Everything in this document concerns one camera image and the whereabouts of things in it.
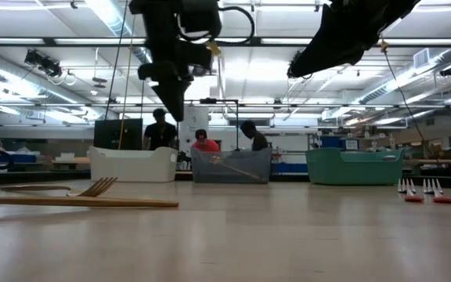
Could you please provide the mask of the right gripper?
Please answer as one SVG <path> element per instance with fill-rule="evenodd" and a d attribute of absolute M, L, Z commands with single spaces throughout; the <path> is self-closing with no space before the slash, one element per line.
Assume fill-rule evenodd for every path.
<path fill-rule="evenodd" d="M 298 52 L 287 70 L 300 78 L 342 64 L 357 63 L 384 29 L 405 18 L 420 0 L 332 0 L 311 42 Z"/>

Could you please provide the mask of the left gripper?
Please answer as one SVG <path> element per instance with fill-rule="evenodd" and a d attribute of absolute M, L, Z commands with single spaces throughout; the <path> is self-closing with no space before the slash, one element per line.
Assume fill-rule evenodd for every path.
<path fill-rule="evenodd" d="M 139 66 L 140 80 L 159 82 L 152 86 L 175 121 L 184 120 L 184 96 L 193 80 L 191 67 L 209 71 L 212 52 L 204 44 L 182 40 L 173 15 L 142 15 L 146 30 L 145 46 L 151 62 Z"/>

